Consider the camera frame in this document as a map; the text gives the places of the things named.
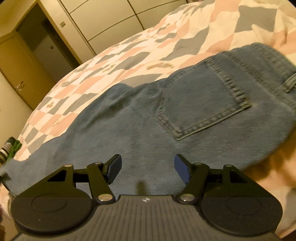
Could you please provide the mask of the pink grey checkered quilt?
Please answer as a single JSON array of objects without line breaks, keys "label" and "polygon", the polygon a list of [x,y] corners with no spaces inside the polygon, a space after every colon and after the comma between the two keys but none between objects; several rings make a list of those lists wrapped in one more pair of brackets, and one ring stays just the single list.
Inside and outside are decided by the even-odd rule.
[{"label": "pink grey checkered quilt", "polygon": [[[25,161],[41,145],[61,136],[86,107],[116,84],[137,87],[155,82],[218,53],[254,43],[273,48],[295,65],[295,7],[291,2],[183,5],[154,27],[104,50],[63,77],[27,120],[20,134],[23,145],[10,160]],[[286,237],[293,232],[295,124],[274,151],[242,171],[281,203],[283,217],[275,233]],[[2,183],[5,214],[11,214],[15,197]]]}]

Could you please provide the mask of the wooden door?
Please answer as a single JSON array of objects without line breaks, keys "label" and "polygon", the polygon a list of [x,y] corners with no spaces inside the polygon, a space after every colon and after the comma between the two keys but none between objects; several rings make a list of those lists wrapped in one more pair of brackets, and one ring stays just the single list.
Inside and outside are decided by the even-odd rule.
[{"label": "wooden door", "polygon": [[55,85],[16,31],[1,37],[1,73],[32,110]]}]

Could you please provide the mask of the blue denim jeans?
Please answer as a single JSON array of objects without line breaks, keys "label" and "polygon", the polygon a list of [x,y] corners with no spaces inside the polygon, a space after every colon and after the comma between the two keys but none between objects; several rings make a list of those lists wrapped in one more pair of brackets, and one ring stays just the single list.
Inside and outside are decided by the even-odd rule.
[{"label": "blue denim jeans", "polygon": [[119,83],[75,118],[67,131],[25,161],[10,160],[3,184],[19,195],[66,164],[122,156],[114,195],[168,195],[184,184],[176,154],[212,168],[245,169],[287,137],[295,124],[295,65],[254,43],[218,53],[137,87]]}]

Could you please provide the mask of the striped folded shirt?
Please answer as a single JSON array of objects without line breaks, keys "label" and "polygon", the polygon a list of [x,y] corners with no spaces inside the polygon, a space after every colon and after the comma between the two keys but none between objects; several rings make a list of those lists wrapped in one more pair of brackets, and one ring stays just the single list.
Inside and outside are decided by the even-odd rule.
[{"label": "striped folded shirt", "polygon": [[5,142],[5,144],[1,147],[1,152],[0,152],[0,162],[1,162],[1,165],[3,165],[7,161],[10,153],[13,150],[13,147],[14,147],[14,144],[15,143],[16,143],[16,139],[14,137],[10,137]]}]

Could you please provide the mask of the white wardrobe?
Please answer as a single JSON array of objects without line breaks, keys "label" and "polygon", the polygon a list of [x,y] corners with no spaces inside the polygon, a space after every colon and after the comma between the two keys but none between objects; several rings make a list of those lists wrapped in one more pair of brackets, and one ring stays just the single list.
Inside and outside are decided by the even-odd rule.
[{"label": "white wardrobe", "polygon": [[155,26],[187,1],[38,1],[79,63]]}]

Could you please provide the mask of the green folded garment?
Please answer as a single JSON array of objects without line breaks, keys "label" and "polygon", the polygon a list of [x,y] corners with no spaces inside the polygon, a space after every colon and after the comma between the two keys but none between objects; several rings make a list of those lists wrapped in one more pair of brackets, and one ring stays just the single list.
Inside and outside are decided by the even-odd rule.
[{"label": "green folded garment", "polygon": [[19,140],[16,140],[6,161],[13,158],[16,155],[16,153],[20,150],[21,147],[22,147],[22,143]]}]

